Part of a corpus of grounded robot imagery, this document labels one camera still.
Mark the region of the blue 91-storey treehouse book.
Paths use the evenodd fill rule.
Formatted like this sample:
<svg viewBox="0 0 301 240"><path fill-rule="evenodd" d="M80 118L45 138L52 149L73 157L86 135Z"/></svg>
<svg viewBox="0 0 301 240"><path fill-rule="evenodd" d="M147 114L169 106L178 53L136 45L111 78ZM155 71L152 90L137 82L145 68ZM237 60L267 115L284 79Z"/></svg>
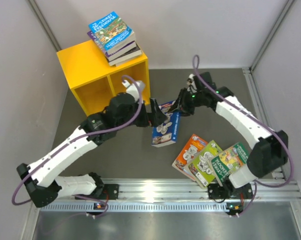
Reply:
<svg viewBox="0 0 301 240"><path fill-rule="evenodd" d="M166 120L152 130L152 146L164 147L177 142L178 130L180 125L180 113L171 112L169 109L173 106L175 100L161 104L159 108L166 115Z"/></svg>

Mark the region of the orange cartoon paperback book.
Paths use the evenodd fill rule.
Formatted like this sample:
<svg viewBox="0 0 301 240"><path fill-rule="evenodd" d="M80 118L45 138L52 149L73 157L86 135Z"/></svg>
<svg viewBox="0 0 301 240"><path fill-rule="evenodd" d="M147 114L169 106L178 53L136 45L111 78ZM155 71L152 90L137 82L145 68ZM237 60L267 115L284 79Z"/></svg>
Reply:
<svg viewBox="0 0 301 240"><path fill-rule="evenodd" d="M208 142L196 134L193 134L188 142L185 144L179 155L172 163L172 167L178 170L180 173L195 181L195 178L191 176L186 170L186 165L208 144Z"/></svg>

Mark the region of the lime green cartoon book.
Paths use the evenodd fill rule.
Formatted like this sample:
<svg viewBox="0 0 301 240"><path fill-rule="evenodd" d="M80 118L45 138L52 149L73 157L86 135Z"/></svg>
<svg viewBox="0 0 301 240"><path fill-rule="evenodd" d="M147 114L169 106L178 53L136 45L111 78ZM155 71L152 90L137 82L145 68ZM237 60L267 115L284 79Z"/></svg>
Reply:
<svg viewBox="0 0 301 240"><path fill-rule="evenodd" d="M202 189L216 178L212 167L211 160L223 150L214 141L211 140L186 166L185 169L194 177L195 181Z"/></svg>

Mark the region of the dark brown paperback book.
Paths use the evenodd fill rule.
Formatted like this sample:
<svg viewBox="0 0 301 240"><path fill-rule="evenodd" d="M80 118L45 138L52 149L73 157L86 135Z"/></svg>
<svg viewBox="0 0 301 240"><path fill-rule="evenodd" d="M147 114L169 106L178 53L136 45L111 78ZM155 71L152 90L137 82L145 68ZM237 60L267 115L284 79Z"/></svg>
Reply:
<svg viewBox="0 0 301 240"><path fill-rule="evenodd" d="M132 48L131 50L129 50L128 52L122 54L121 56L110 60L108 58L106 58L107 63L109 66L115 66L115 64L118 64L120 62L129 60L129 59L134 59L139 57L140 55L143 54L143 51L141 50L141 48L139 47L139 45L137 44L136 47Z"/></svg>

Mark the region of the dark green treehouse book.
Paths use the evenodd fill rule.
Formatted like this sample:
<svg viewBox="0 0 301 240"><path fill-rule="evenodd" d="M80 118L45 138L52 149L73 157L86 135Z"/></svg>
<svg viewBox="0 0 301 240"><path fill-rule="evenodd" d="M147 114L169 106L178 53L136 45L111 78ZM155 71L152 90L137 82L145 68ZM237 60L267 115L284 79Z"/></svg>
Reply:
<svg viewBox="0 0 301 240"><path fill-rule="evenodd" d="M210 160L210 167L218 184L222 187L226 178L247 163L248 151L241 142L218 153Z"/></svg>

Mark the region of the purple 52-storey treehouse book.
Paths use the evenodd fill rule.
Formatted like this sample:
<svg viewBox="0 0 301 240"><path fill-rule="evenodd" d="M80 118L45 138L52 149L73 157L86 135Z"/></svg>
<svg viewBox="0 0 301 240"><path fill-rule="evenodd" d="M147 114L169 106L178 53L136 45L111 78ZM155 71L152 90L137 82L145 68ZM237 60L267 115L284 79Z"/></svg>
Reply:
<svg viewBox="0 0 301 240"><path fill-rule="evenodd" d="M129 51L135 50L137 47L136 42L131 41L129 43L120 43L119 45L106 50L106 48L99 42L98 38L91 30L87 32L87 35L93 41L93 43L97 45L108 61L113 61L120 56L127 54Z"/></svg>

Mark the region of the light blue 26-storey treehouse book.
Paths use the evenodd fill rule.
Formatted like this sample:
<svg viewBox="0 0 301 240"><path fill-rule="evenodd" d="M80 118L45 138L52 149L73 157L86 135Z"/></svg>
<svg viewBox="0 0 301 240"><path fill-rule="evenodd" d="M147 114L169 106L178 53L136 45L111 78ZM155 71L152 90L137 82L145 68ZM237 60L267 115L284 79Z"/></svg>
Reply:
<svg viewBox="0 0 301 240"><path fill-rule="evenodd" d="M119 44L136 41L135 32L115 11L90 23L88 27L106 50L112 49Z"/></svg>

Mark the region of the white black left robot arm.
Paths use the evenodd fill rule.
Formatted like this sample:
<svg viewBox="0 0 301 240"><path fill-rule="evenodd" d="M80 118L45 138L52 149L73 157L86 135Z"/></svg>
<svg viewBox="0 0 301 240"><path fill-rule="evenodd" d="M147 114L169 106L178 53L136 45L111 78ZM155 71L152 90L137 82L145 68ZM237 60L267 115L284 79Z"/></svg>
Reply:
<svg viewBox="0 0 301 240"><path fill-rule="evenodd" d="M58 147L32 164L22 163L17 172L30 200L38 208L62 197L97 199L105 184L94 172L62 177L60 173L87 152L114 138L121 125L157 127L166 119L156 99L150 99L151 111L128 93L113 97L103 111L91 114Z"/></svg>

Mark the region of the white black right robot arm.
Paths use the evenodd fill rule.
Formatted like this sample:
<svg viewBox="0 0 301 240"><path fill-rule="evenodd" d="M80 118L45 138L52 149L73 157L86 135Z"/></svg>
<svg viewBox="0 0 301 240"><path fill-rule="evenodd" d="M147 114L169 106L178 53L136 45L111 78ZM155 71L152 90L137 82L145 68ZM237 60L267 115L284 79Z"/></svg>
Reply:
<svg viewBox="0 0 301 240"><path fill-rule="evenodd" d="M210 160L208 165L227 197L236 198L242 193L243 186L288 162L288 135L260 122L227 87L217 88L209 72L190 74L187 87L180 90L170 111L188 117L202 106L228 121L251 149L247 154L240 144L236 144Z"/></svg>

